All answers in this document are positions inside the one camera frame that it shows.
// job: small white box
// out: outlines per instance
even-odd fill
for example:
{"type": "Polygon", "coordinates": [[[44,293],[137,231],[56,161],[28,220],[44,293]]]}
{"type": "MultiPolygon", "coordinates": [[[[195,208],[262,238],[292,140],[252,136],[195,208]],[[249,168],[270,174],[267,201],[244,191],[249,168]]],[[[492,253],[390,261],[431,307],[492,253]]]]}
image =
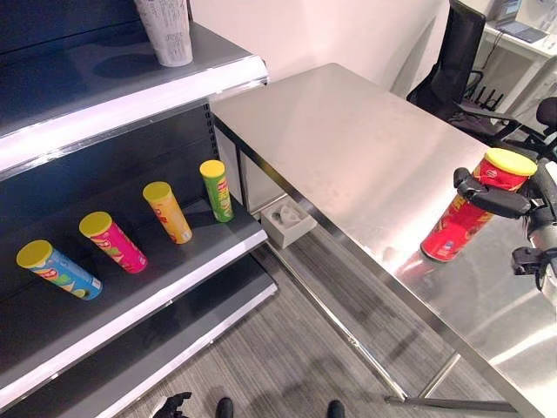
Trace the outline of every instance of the small white box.
{"type": "Polygon", "coordinates": [[[261,226],[281,248],[286,248],[316,225],[315,219],[290,198],[281,199],[261,211],[261,226]]]}

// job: shoe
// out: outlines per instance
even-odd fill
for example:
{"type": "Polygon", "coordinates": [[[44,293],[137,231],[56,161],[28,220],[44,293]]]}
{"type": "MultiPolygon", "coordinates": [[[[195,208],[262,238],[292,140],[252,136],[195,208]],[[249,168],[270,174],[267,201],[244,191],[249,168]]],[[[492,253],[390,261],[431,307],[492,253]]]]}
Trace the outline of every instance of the shoe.
{"type": "Polygon", "coordinates": [[[218,401],[217,412],[215,418],[233,418],[234,404],[230,398],[223,398],[218,401]]]}
{"type": "Polygon", "coordinates": [[[338,400],[331,401],[327,409],[327,418],[345,418],[345,407],[338,400]]]}

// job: chair backrest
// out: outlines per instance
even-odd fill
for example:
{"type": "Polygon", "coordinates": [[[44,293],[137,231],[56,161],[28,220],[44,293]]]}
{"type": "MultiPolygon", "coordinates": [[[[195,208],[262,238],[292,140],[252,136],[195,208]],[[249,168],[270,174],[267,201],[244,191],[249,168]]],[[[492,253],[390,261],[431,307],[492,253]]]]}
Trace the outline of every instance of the chair backrest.
{"type": "Polygon", "coordinates": [[[544,98],[538,106],[536,119],[547,126],[546,135],[557,131],[557,98],[544,98]]]}
{"type": "Polygon", "coordinates": [[[425,111],[447,119],[460,103],[480,45],[486,17],[458,0],[449,0],[450,10],[437,63],[429,75],[407,97],[425,111]]]}

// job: pink pringles can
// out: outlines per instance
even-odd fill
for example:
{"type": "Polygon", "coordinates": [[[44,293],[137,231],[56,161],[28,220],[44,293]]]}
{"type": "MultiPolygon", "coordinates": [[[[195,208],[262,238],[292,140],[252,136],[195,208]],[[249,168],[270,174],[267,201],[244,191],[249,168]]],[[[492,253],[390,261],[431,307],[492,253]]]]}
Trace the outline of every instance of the pink pringles can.
{"type": "Polygon", "coordinates": [[[79,222],[79,231],[126,272],[139,273],[147,267],[147,258],[107,212],[93,212],[85,216],[79,222]]]}

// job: shelf edge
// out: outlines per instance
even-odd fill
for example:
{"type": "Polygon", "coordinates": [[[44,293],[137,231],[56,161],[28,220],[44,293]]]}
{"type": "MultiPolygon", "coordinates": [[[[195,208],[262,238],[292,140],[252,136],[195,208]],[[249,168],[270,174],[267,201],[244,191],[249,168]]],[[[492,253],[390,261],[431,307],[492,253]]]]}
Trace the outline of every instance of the shelf edge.
{"type": "Polygon", "coordinates": [[[193,357],[204,347],[211,345],[221,334],[227,329],[232,327],[236,322],[244,318],[251,310],[263,303],[267,298],[271,297],[278,288],[276,284],[271,284],[263,292],[255,296],[248,303],[243,305],[239,310],[234,312],[228,318],[223,320],[220,324],[214,327],[210,332],[203,335],[195,343],[186,348],[184,352],[169,361],[164,367],[160,368],[155,374],[148,379],[141,382],[133,390],[124,395],[116,403],[113,403],[105,411],[97,415],[97,418],[111,418],[112,416],[121,412],[124,408],[128,407],[134,401],[138,401],[145,392],[154,387],[157,383],[163,380],[168,374],[172,373],[176,368],[182,366],[186,361],[193,357]]]}
{"type": "Polygon", "coordinates": [[[63,352],[52,357],[39,367],[0,389],[0,411],[5,410],[14,402],[24,399],[32,389],[40,387],[49,380],[56,379],[66,368],[101,347],[106,341],[119,335],[125,329],[132,327],[159,308],[170,305],[174,298],[199,283],[199,281],[229,265],[240,256],[248,253],[266,239],[265,231],[257,231],[210,262],[203,264],[166,288],[159,290],[149,299],[134,306],[131,310],[66,348],[63,352]]]}
{"type": "Polygon", "coordinates": [[[101,134],[162,111],[240,85],[260,84],[266,81],[267,75],[260,57],[246,57],[10,132],[0,137],[3,148],[0,176],[11,172],[11,177],[101,142],[106,139],[101,134]]]}

